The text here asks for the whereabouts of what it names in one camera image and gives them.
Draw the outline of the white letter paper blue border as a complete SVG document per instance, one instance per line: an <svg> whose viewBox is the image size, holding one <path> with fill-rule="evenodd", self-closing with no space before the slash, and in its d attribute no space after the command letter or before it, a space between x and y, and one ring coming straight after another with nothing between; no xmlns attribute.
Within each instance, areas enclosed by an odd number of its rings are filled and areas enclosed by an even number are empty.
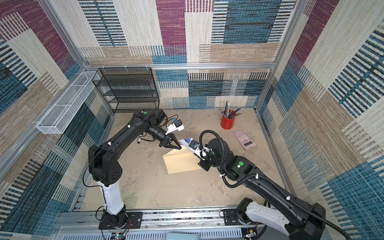
<svg viewBox="0 0 384 240"><path fill-rule="evenodd" d="M190 147L190 143L192 142L192 138L187 138L187 139L180 139L179 142L184 146L186 147L188 150L193 150L191 147Z"/></svg>

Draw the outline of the tan manila envelope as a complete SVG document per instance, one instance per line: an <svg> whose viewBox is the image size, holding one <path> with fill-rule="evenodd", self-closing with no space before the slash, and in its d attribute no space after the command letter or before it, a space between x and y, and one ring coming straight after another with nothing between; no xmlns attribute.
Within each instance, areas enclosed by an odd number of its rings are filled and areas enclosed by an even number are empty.
<svg viewBox="0 0 384 240"><path fill-rule="evenodd" d="M167 154L163 155L163 159L168 174L195 171L201 168L198 165L200 159L185 146L182 146L180 150L171 150Z"/></svg>

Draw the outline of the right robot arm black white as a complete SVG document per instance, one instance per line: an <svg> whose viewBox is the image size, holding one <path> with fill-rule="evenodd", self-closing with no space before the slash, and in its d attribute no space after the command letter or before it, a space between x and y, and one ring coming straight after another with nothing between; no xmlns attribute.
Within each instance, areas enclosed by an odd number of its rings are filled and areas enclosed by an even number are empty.
<svg viewBox="0 0 384 240"><path fill-rule="evenodd" d="M322 205L310 204L280 187L247 158L234 155L216 132L203 131L199 141L192 141L189 147L200 158L199 166L202 169L218 169L220 178L228 188L243 185L274 206L282 217L282 226L276 227L276 230L286 234L289 239L319 240L326 226L345 239L351 239L346 231L326 219L326 210Z"/></svg>

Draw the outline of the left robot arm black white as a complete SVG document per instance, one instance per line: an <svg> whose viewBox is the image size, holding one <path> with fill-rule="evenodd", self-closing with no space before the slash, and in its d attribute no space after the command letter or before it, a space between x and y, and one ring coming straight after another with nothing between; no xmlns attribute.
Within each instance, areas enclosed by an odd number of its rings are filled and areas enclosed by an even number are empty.
<svg viewBox="0 0 384 240"><path fill-rule="evenodd" d="M128 124L116 135L101 145L93 145L89 149L88 170L93 180L97 182L97 187L101 189L104 201L102 221L113 228L122 228L128 222L119 185L123 169L118 162L126 148L146 133L154 141L159 141L160 147L181 149L173 132L184 129L182 121L174 120L165 130L162 128L163 120L168 118L161 109L135 112Z"/></svg>

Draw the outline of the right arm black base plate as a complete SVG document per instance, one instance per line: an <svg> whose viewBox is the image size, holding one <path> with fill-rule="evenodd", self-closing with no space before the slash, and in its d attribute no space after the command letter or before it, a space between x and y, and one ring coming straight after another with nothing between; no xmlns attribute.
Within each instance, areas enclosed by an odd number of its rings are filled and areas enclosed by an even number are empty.
<svg viewBox="0 0 384 240"><path fill-rule="evenodd" d="M238 211L236 209L223 209L221 210L222 218L224 219L225 226L237 226L237 225L246 225L250 221L246 222L238 216Z"/></svg>

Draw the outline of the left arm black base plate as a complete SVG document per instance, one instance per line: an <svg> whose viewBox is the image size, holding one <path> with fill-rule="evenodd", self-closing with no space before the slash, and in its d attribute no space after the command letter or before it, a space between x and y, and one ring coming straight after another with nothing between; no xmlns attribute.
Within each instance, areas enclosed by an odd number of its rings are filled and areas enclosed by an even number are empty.
<svg viewBox="0 0 384 240"><path fill-rule="evenodd" d="M142 217L142 212L121 212L117 215L104 212L99 224L99 230L139 229Z"/></svg>

